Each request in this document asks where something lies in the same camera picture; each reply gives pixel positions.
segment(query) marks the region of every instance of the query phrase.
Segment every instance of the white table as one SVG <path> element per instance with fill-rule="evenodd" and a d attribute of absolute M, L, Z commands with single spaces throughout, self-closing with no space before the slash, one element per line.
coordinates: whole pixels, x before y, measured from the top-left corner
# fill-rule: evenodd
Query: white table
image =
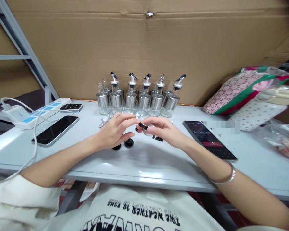
<path fill-rule="evenodd" d="M 77 100 L 73 103 L 83 104 L 82 111 L 74 114 L 80 120 L 54 145 L 47 148 L 38 147 L 35 161 L 99 131 L 98 125 L 103 116 L 98 113 L 97 103 Z M 51 119 L 61 118 L 64 115 L 66 114 L 56 113 Z M 196 107 L 177 106 L 171 121 L 191 137 L 182 124 L 184 120 L 212 121 L 223 118 L 205 114 Z M 53 123 L 45 121 L 38 125 L 37 134 Z M 135 126 L 126 131 L 135 132 Z M 12 174 L 32 157 L 34 149 L 31 142 L 32 133 L 33 130 L 20 131 L 13 128 L 0 136 L 0 173 Z M 240 132 L 240 135 L 237 135 L 239 141 L 226 142 L 223 137 L 224 135 L 219 139 L 239 159 L 234 163 L 237 169 L 279 198 L 289 200 L 289 159 L 261 145 L 250 133 Z M 218 192 L 183 151 L 144 134 L 136 133 L 133 140 L 134 145 L 129 149 L 122 146 L 119 151 L 102 150 L 89 156 L 74 166 L 64 178 L 174 190 Z"/>

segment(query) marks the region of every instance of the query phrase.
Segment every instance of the power strip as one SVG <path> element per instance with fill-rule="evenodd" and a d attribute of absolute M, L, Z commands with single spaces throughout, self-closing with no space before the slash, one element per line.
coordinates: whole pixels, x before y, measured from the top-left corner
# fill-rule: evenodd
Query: power strip
<path fill-rule="evenodd" d="M 57 99 L 54 102 L 51 102 L 50 104 L 41 107 L 40 109 L 36 110 L 35 112 L 32 112 L 30 114 L 30 117 L 18 122 L 18 123 L 13 123 L 16 127 L 18 127 L 20 130 L 24 129 L 33 129 L 34 125 L 36 123 L 38 115 L 41 113 L 40 119 L 38 121 L 38 124 L 42 123 L 44 120 L 43 119 L 48 119 L 52 115 L 56 114 L 63 105 L 65 104 L 70 104 L 72 101 L 69 98 L 60 98 Z"/>

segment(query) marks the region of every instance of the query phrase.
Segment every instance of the white charging cable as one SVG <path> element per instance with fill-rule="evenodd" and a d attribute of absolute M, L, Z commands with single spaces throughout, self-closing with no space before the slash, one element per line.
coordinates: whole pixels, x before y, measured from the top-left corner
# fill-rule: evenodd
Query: white charging cable
<path fill-rule="evenodd" d="M 13 99 L 13 98 L 7 98 L 7 97 L 4 97 L 4 98 L 1 98 L 1 103 L 4 103 L 3 100 L 4 99 L 11 99 L 11 100 L 14 100 L 16 102 L 19 102 L 21 103 L 22 105 L 24 105 L 26 108 L 28 108 L 29 110 L 33 111 L 30 107 L 28 107 L 26 104 L 24 104 L 23 102 L 19 101 L 19 100 L 16 100 L 16 99 Z M 60 110 L 43 110 L 43 111 L 60 111 Z M 37 154 L 37 150 L 38 150 L 38 141 L 36 139 L 36 127 L 38 125 L 38 121 L 39 121 L 39 118 L 42 117 L 41 116 L 42 113 L 39 113 L 38 117 L 37 117 L 37 120 L 35 122 L 35 125 L 34 125 L 34 128 L 33 128 L 33 137 L 34 137 L 34 151 L 33 151 L 33 157 L 27 162 L 25 163 L 16 173 L 14 173 L 13 175 L 11 175 L 10 177 L 4 179 L 4 180 L 1 180 L 0 183 L 3 183 L 3 182 L 6 182 L 6 181 L 9 181 L 11 179 L 13 179 L 14 177 L 16 177 L 35 157 L 36 157 L 36 154 Z M 56 120 L 60 120 L 60 119 L 55 119 L 55 120 L 46 120 L 48 122 L 53 122 L 53 121 L 56 121 Z"/>

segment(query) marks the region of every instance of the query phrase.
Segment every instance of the metal shelf frame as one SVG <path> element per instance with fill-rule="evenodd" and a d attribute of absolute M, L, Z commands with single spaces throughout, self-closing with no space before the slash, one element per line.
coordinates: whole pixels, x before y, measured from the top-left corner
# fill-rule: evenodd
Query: metal shelf frame
<path fill-rule="evenodd" d="M 0 0 L 0 24 L 19 52 L 19 55 L 0 55 L 0 60 L 24 60 L 41 88 L 45 91 L 45 104 L 49 104 L 52 101 L 51 95 L 55 99 L 59 99 L 58 93 L 5 0 Z"/>

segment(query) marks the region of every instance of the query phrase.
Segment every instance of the patterned bag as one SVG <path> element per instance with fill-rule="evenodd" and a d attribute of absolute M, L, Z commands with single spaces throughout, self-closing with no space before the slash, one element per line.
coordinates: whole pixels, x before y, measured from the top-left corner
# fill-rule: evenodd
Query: patterned bag
<path fill-rule="evenodd" d="M 284 84 L 289 72 L 275 67 L 244 67 L 203 106 L 208 114 L 230 115 L 271 85 Z"/>

